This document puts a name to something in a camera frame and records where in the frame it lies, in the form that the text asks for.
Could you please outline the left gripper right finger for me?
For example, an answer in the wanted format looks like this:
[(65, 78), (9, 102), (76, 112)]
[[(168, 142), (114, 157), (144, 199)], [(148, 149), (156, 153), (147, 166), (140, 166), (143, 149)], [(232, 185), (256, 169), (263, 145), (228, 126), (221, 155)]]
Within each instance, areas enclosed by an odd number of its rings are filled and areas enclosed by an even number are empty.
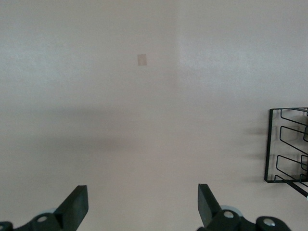
[(240, 217), (222, 209), (207, 184), (198, 185), (198, 212), (205, 231), (238, 231)]

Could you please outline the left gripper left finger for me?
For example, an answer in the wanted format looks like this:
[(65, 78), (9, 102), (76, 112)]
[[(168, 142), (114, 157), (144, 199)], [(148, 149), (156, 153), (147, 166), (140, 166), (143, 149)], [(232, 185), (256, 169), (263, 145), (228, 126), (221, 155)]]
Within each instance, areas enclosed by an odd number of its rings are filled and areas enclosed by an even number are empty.
[(77, 186), (52, 213), (43, 213), (17, 231), (76, 231), (89, 210), (86, 185)]

